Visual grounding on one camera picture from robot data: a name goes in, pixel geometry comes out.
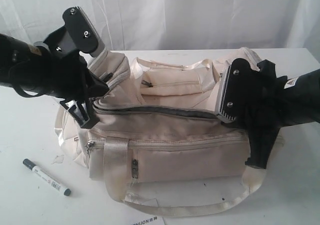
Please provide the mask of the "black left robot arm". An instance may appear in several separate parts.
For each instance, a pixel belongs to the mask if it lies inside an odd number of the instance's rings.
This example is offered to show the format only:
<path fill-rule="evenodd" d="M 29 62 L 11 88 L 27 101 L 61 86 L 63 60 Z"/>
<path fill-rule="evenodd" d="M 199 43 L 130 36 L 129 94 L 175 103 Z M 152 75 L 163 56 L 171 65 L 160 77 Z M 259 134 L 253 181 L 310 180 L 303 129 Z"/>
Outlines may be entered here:
<path fill-rule="evenodd" d="M 54 97 L 80 128 L 91 129 L 99 122 L 93 100 L 109 87 L 80 52 L 92 55 L 98 47 L 90 28 L 72 34 L 62 26 L 34 45 L 1 34 L 0 84 L 24 98 Z"/>

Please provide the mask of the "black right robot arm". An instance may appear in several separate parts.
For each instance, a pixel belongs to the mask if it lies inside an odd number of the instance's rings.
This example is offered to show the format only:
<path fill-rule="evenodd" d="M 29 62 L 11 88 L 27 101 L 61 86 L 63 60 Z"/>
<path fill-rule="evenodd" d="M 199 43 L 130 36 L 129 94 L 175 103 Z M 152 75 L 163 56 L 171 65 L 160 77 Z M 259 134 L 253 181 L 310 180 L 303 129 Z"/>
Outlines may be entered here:
<path fill-rule="evenodd" d="M 235 123 L 249 139 L 245 165 L 266 169 L 281 128 L 320 121 L 320 71 L 288 79 L 277 77 L 276 65 L 269 60 L 257 67 L 240 73 L 244 81 L 233 89 L 240 98 Z"/>

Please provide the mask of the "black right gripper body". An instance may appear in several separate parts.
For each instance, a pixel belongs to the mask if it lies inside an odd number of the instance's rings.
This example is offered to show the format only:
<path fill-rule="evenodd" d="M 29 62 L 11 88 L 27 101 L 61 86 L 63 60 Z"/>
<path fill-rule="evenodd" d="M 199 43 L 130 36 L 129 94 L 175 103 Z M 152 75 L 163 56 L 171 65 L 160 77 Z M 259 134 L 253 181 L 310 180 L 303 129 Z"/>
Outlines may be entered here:
<path fill-rule="evenodd" d="M 277 95 L 287 77 L 277 78 L 276 65 L 266 59 L 258 62 L 257 70 L 251 69 L 257 71 L 259 83 L 262 85 L 260 97 L 245 107 L 244 114 L 232 123 L 232 127 L 245 131 L 280 131 L 280 109 Z"/>

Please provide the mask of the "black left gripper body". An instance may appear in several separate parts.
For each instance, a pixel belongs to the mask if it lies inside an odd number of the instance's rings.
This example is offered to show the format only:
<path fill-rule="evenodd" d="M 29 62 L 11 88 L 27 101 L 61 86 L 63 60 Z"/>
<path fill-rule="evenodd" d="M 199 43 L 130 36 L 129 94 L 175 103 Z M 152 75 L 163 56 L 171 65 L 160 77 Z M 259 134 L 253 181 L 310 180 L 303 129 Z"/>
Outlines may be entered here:
<path fill-rule="evenodd" d="M 65 26 L 51 32 L 38 46 L 43 58 L 28 66 L 28 85 L 32 91 L 59 99 L 84 101 L 89 98 L 87 62 L 80 55 Z"/>

